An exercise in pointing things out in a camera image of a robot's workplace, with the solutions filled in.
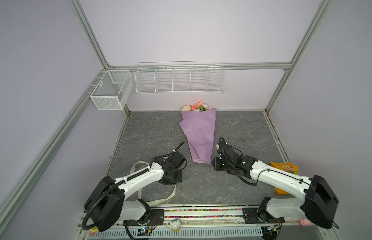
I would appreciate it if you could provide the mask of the pink purple wrapping paper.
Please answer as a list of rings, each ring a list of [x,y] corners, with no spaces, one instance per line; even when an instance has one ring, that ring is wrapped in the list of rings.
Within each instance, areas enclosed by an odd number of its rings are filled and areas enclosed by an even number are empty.
[[[216,109],[204,112],[182,111],[179,123],[189,145],[193,163],[210,164],[216,126]]]

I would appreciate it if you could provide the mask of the cream fake rose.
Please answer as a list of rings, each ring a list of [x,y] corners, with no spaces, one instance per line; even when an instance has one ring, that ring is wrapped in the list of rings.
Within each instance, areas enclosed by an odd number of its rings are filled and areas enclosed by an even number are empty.
[[[186,106],[181,108],[181,111],[191,111],[191,110],[192,110],[192,107],[189,106],[189,105],[186,105]]]

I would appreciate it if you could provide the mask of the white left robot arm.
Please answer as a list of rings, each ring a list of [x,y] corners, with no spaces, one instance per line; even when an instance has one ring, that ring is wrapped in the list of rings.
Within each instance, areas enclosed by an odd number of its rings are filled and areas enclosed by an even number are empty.
[[[104,232],[118,221],[147,223],[153,206],[164,203],[176,194],[176,186],[182,181],[182,171],[188,162],[184,157],[157,157],[148,163],[141,161],[141,169],[131,170],[125,177],[113,179],[106,176],[100,180],[84,205],[86,215],[81,228],[97,228]],[[146,202],[139,198],[129,201],[129,197],[155,182],[173,186],[172,193],[164,199]]]

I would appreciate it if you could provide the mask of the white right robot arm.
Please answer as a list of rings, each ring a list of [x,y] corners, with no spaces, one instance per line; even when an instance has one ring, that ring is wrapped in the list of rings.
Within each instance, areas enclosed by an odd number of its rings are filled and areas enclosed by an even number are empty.
[[[305,218],[324,229],[338,227],[334,218],[339,200],[321,176],[299,176],[238,154],[220,153],[212,160],[212,165],[214,170],[225,171],[250,186],[263,182],[292,195],[292,199],[265,197],[256,211],[256,217],[262,223],[274,223],[282,218]]]

